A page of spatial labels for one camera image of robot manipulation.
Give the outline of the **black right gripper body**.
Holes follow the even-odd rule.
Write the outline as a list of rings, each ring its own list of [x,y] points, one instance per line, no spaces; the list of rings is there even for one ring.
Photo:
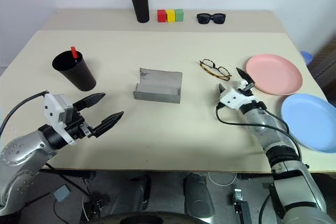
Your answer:
[[[239,82],[237,85],[237,90],[238,92],[240,92],[241,94],[243,94],[244,96],[252,96],[253,93],[251,91],[251,89],[255,86],[254,82]]]

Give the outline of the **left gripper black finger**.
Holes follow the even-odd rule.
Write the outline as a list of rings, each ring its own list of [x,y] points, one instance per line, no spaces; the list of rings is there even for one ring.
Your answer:
[[[117,122],[122,118],[123,115],[124,112],[121,111],[108,116],[103,121],[101,121],[101,123],[98,126],[90,128],[90,134],[88,135],[88,137],[92,136],[96,138],[100,137],[102,134],[113,128],[117,124]]]
[[[104,92],[91,94],[72,104],[77,111],[89,108],[97,104],[106,94]]]

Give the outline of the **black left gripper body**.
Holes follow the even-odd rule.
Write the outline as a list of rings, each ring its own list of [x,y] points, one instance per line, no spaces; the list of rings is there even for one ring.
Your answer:
[[[67,116],[65,122],[66,132],[74,139],[82,139],[86,137],[92,137],[92,127],[90,127],[84,117],[80,113],[79,109],[73,104],[72,113]]]

